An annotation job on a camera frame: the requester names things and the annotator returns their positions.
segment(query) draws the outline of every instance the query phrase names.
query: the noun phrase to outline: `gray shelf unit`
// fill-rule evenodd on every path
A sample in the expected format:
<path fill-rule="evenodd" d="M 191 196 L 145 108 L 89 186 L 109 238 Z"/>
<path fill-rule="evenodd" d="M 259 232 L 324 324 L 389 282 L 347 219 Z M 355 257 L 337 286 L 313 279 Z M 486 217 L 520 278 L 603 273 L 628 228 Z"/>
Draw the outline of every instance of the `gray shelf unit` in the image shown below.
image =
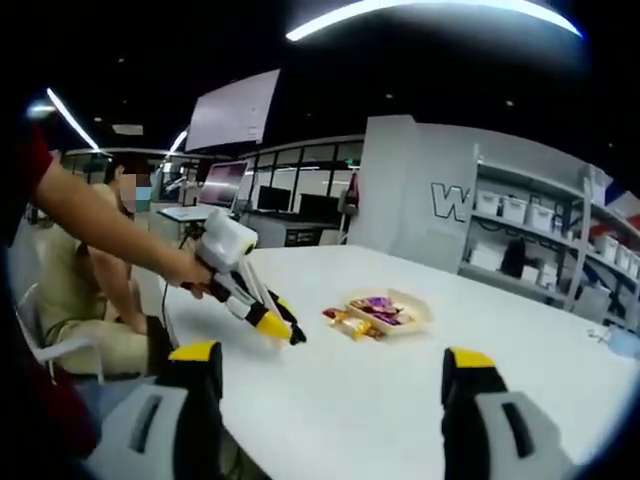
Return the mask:
<path fill-rule="evenodd" d="M 460 264 L 460 273 L 463 274 L 462 276 L 472 280 L 477 279 L 490 285 L 506 287 L 507 290 L 513 293 L 524 292 L 539 299 L 550 299 L 563 304 L 567 300 L 567 296 L 561 292 L 553 292 L 527 280 L 510 277 L 499 271 L 487 270 L 486 268 L 471 265 L 468 262 L 462 262 Z"/>
<path fill-rule="evenodd" d="M 612 210 L 592 204 L 591 190 L 586 182 L 584 189 L 579 190 L 577 188 L 563 185 L 554 180 L 531 174 L 530 172 L 487 162 L 480 157 L 477 158 L 477 161 L 478 179 L 491 180 L 505 185 L 519 187 L 532 193 L 543 194 L 550 198 L 555 198 L 561 202 L 565 202 L 571 207 L 571 209 L 581 210 L 581 215 L 584 220 L 582 221 L 579 238 L 569 241 L 566 238 L 539 231 L 527 225 L 514 223 L 495 215 L 488 215 L 478 211 L 473 211 L 471 214 L 472 221 L 492 222 L 507 229 L 521 232 L 525 237 L 534 237 L 537 239 L 551 241 L 561 247 L 561 250 L 570 251 L 575 255 L 576 265 L 566 294 L 561 292 L 551 292 L 525 280 L 512 278 L 500 272 L 490 271 L 470 265 L 466 261 L 461 263 L 458 273 L 461 276 L 476 279 L 495 286 L 504 285 L 505 287 L 508 287 L 506 289 L 509 290 L 514 290 L 515 288 L 516 290 L 522 291 L 523 294 L 527 296 L 537 296 L 539 299 L 546 301 L 547 303 L 549 300 L 553 300 L 560 304 L 561 308 L 564 310 L 571 311 L 576 301 L 577 291 L 580 286 L 585 262 L 587 260 L 595 261 L 599 265 L 609 269 L 617 278 L 623 278 L 632 288 L 633 298 L 636 299 L 635 302 L 632 302 L 630 308 L 627 309 L 625 319 L 621 319 L 614 314 L 608 313 L 605 320 L 621 325 L 627 329 L 635 329 L 640 335 L 640 321 L 638 320 L 640 281 L 638 279 L 633 279 L 627 272 L 620 269 L 617 265 L 605 261 L 596 252 L 591 251 L 588 246 L 589 226 L 592 218 L 600 219 L 604 223 L 611 225 L 615 230 L 621 231 L 626 236 L 634 238 L 638 244 L 640 244 L 640 231 L 636 230 L 631 224 L 629 224 L 629 222 L 624 218 L 621 218 Z M 618 282 L 618 285 L 616 286 L 616 289 L 618 288 L 620 288 L 620 282 Z"/>

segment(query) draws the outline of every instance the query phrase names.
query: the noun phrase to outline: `black ceiling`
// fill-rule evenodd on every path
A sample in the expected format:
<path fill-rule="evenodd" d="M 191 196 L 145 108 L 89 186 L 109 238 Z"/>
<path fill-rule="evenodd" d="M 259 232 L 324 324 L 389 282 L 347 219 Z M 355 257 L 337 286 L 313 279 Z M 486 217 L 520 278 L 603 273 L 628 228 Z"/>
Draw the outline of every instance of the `black ceiling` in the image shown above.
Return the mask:
<path fill-rule="evenodd" d="M 411 113 L 419 121 L 538 140 L 614 175 L 638 161 L 639 42 L 631 4 L 552 2 L 585 34 L 581 52 L 577 37 L 560 52 L 562 65 L 526 54 L 540 41 L 527 30 L 514 37 L 520 53 L 509 54 L 502 37 L 483 43 L 482 36 L 462 33 L 460 23 L 445 30 L 393 12 L 359 17 L 296 44 L 286 41 L 291 28 L 347 3 L 189 8 L 176 2 L 140 6 L 144 11 L 135 15 L 133 7 L 110 3 L 91 14 L 40 10 L 29 21 L 32 36 L 42 37 L 33 49 L 39 79 L 101 147 L 167 149 L 188 126 L 200 95 L 282 68 L 267 145 L 362 133 L 368 116 Z M 548 31 L 557 36 L 559 29 Z M 114 123 L 141 124 L 144 135 L 116 135 Z M 57 116 L 45 126 L 56 146 L 86 147 Z"/>

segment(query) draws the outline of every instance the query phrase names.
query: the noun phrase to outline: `wooden tray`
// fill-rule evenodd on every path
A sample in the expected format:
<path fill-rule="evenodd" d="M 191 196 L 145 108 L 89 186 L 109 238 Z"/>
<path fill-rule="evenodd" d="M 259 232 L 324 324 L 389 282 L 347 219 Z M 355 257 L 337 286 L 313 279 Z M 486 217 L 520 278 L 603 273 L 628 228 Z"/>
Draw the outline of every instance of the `wooden tray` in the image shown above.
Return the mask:
<path fill-rule="evenodd" d="M 350 305 L 353 300 L 360 300 L 368 297 L 390 298 L 395 306 L 406 311 L 411 317 L 413 317 L 414 321 L 403 325 L 389 325 L 388 323 L 378 320 L 376 317 Z M 429 323 L 433 321 L 431 309 L 426 302 L 407 293 L 394 290 L 393 288 L 360 288 L 353 290 L 344 297 L 344 303 L 345 310 L 349 312 L 350 315 L 367 320 L 376 329 L 389 336 L 424 332 L 427 330 Z"/>

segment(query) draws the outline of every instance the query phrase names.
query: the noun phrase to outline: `person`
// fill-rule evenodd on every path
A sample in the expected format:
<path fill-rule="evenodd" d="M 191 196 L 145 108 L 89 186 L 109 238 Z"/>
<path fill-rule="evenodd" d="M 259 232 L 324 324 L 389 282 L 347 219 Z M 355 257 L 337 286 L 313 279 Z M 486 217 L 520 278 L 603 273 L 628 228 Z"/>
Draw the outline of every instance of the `person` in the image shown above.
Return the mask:
<path fill-rule="evenodd" d="M 26 101 L 15 103 L 9 109 L 6 132 L 10 142 L 4 178 L 9 183 L 0 189 L 0 352 L 4 384 L 12 392 L 3 409 L 5 434 L 12 439 L 12 447 L 3 459 L 15 460 L 15 467 L 27 476 L 85 479 L 90 475 L 77 460 L 86 457 L 97 442 L 90 414 L 68 377 L 54 381 L 36 361 L 13 306 L 7 248 L 27 203 L 87 245 L 151 270 L 172 285 L 193 282 L 196 297 L 202 296 L 211 274 L 193 255 L 135 227 L 89 185 L 52 164 L 39 129 L 24 115 Z M 10 462 L 5 466 L 12 469 Z"/>
<path fill-rule="evenodd" d="M 107 165 L 104 184 L 92 185 L 114 210 L 129 218 L 136 210 L 136 189 L 149 186 L 146 161 L 127 154 Z M 36 297 L 47 345 L 93 338 L 106 375 L 155 374 L 166 361 L 170 342 L 161 335 L 159 320 L 143 313 L 131 264 L 59 226 L 48 238 Z M 107 300 L 119 315 L 115 321 L 105 319 Z M 65 355 L 57 363 L 72 374 L 95 374 L 99 368 L 88 349 Z"/>

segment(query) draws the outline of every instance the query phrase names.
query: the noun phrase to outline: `human arm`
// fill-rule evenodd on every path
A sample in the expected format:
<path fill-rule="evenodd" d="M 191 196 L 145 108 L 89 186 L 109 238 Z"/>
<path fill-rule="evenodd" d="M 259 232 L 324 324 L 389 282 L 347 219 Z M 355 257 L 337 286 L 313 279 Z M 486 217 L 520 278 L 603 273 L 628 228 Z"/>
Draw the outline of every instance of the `human arm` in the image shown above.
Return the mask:
<path fill-rule="evenodd" d="M 93 275 L 100 289 L 116 308 L 122 321 L 136 333 L 146 335 L 146 318 L 136 308 L 136 302 L 129 286 L 128 265 L 119 258 L 96 248 L 89 247 L 88 250 L 93 266 Z"/>
<path fill-rule="evenodd" d="M 58 164 L 47 169 L 33 200 L 60 227 L 94 249 L 156 272 L 174 285 L 209 282 L 211 274 L 193 255 L 171 248 L 137 228 L 89 185 Z"/>

